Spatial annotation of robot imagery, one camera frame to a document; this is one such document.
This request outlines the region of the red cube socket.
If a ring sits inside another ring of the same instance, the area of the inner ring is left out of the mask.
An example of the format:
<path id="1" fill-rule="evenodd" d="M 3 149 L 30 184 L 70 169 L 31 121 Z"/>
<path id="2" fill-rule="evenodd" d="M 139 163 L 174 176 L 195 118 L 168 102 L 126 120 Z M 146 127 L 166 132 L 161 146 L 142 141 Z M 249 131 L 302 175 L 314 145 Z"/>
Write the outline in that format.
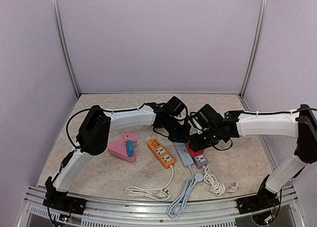
<path id="1" fill-rule="evenodd" d="M 191 143 L 190 143 L 190 141 L 187 143 L 187 151 L 188 151 L 188 153 L 190 154 L 190 156 L 191 156 L 192 158 L 197 157 L 197 156 L 199 156 L 199 155 L 202 155 L 202 154 L 204 153 L 204 150 L 199 150 L 199 151 L 197 151 L 197 152 L 194 152 L 194 151 L 191 149 Z"/>

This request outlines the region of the light blue power strip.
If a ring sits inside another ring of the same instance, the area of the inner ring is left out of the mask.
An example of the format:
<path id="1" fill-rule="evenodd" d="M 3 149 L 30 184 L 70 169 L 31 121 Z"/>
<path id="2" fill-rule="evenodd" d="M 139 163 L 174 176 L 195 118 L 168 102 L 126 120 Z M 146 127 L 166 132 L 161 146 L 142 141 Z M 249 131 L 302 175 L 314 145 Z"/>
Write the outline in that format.
<path id="1" fill-rule="evenodd" d="M 194 161 L 187 150 L 187 144 L 173 142 L 173 145 L 182 162 L 183 167 L 185 168 L 191 167 L 194 164 Z"/>

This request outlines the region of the purple power strip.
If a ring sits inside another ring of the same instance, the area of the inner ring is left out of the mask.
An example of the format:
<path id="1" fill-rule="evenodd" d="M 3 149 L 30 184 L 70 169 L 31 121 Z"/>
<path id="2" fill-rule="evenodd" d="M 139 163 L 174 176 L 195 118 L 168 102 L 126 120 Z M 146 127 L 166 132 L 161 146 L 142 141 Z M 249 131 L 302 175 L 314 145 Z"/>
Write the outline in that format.
<path id="1" fill-rule="evenodd" d="M 202 169 L 208 165 L 208 160 L 203 154 L 195 156 L 193 161 L 197 169 Z"/>

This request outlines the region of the orange power strip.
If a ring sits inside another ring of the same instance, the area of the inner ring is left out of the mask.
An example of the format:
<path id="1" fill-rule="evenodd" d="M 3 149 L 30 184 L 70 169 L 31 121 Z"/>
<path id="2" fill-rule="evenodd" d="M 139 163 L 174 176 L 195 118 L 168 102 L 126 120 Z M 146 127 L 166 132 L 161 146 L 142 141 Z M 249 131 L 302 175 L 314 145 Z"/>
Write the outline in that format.
<path id="1" fill-rule="evenodd" d="M 175 165 L 175 159 L 156 138 L 149 140 L 147 147 L 165 169 Z"/>

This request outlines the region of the blue plug adapter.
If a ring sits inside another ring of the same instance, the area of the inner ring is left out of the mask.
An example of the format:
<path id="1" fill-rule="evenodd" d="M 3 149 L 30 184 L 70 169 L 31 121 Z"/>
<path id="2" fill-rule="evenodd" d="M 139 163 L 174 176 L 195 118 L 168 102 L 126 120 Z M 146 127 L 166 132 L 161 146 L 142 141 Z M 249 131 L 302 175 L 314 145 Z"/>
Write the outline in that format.
<path id="1" fill-rule="evenodd" d="M 128 157 L 133 157 L 134 155 L 134 143 L 132 140 L 127 140 L 126 142 L 126 153 Z"/>

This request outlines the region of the pink square plug adapter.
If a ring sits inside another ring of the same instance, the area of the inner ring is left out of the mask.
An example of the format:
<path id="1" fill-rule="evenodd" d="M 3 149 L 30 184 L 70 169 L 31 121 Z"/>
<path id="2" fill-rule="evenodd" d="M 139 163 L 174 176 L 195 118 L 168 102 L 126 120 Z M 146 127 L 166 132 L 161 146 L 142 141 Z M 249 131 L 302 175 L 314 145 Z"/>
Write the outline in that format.
<path id="1" fill-rule="evenodd" d="M 133 131 L 127 131 L 123 133 L 123 140 L 127 143 L 129 140 L 132 141 L 134 145 L 137 145 L 137 136 Z"/>

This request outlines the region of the pink triangular socket base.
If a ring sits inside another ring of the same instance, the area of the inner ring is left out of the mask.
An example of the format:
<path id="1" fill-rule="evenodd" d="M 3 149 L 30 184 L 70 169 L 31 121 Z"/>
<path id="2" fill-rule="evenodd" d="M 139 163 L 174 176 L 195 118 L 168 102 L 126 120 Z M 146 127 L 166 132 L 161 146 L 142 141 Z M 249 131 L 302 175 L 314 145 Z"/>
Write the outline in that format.
<path id="1" fill-rule="evenodd" d="M 120 158 L 122 160 L 128 161 L 130 163 L 133 163 L 136 161 L 135 154 L 133 154 L 133 156 L 131 157 L 128 157 L 127 151 L 126 151 L 126 143 L 123 137 L 109 144 L 107 147 L 107 150 L 111 155 L 116 156 L 117 158 Z"/>

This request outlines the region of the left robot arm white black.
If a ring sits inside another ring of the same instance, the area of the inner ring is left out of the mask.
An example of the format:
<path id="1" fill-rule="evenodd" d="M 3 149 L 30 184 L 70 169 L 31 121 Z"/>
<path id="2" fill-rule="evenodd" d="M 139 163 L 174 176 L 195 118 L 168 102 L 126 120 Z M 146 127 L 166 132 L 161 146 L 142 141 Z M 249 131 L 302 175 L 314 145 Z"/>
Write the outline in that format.
<path id="1" fill-rule="evenodd" d="M 167 104 L 144 103 L 138 108 L 105 110 L 99 105 L 84 109 L 86 116 L 79 127 L 72 150 L 61 162 L 54 177 L 48 177 L 45 187 L 51 192 L 49 200 L 58 209 L 69 205 L 68 192 L 75 177 L 93 157 L 102 154 L 108 145 L 109 134 L 135 126 L 163 128 L 172 142 L 187 142 L 191 126 L 178 115 L 185 109 L 180 105 L 172 108 Z"/>

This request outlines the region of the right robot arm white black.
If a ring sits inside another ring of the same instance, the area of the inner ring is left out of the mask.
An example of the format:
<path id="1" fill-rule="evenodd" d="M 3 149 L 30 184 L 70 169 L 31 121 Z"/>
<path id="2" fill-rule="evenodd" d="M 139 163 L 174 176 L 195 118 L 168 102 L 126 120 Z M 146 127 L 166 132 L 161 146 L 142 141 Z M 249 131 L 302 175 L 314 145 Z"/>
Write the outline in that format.
<path id="1" fill-rule="evenodd" d="M 264 209 L 273 196 L 308 164 L 317 161 L 317 120 L 314 109 L 306 104 L 298 109 L 279 112 L 227 111 L 224 115 L 206 104 L 190 117 L 197 133 L 189 137 L 189 149 L 198 152 L 216 147 L 219 141 L 252 135 L 287 136 L 297 139 L 294 154 L 262 182 L 253 204 Z"/>

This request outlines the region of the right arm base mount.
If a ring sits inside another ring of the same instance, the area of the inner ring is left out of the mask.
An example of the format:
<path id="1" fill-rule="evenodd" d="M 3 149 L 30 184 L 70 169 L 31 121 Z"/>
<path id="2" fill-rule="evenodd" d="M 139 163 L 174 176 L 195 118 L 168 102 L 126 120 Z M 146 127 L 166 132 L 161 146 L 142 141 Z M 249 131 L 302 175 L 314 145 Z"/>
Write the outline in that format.
<path id="1" fill-rule="evenodd" d="M 257 194 L 237 199 L 239 214 L 246 214 L 278 206 L 280 201 L 276 193 L 261 187 Z"/>

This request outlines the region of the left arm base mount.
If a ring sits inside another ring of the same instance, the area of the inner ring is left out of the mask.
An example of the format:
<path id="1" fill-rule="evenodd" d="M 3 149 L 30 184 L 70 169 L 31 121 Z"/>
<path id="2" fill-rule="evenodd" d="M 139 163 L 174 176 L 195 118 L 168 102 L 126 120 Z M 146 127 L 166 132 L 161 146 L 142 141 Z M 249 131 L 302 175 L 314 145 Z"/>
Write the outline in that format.
<path id="1" fill-rule="evenodd" d="M 43 205 L 70 214 L 83 215 L 87 200 L 69 196 L 67 192 L 56 191 L 54 187 L 47 189 Z"/>

